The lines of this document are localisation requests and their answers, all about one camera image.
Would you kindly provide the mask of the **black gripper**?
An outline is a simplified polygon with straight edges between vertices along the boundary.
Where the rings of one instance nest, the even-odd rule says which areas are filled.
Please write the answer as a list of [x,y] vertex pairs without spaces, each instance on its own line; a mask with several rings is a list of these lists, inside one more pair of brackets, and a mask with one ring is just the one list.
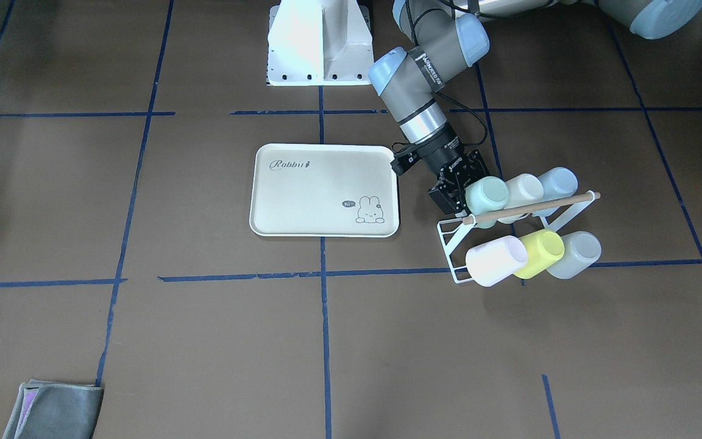
[[468,216],[466,187],[491,175],[480,151],[469,147],[457,137],[450,141],[435,138],[421,146],[422,161],[443,181],[432,186],[427,194],[446,216]]

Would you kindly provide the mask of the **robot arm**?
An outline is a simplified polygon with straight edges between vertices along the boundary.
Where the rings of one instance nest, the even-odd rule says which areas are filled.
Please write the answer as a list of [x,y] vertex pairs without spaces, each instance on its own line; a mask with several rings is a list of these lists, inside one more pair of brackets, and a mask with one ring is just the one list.
[[369,78],[398,123],[406,143],[391,164],[401,176],[418,162],[436,176],[429,197],[449,216],[471,213],[470,187],[491,172],[479,150],[468,152],[436,98],[458,74],[487,55],[491,43],[484,23],[515,19],[552,1],[396,1],[392,14],[413,43],[397,47],[369,69]]

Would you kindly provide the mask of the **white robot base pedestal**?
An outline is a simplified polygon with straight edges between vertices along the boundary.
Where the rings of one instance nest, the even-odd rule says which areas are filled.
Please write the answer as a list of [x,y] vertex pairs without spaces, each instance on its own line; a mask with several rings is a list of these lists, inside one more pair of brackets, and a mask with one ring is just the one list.
[[281,1],[269,11],[266,81],[275,87],[367,86],[374,62],[360,1]]

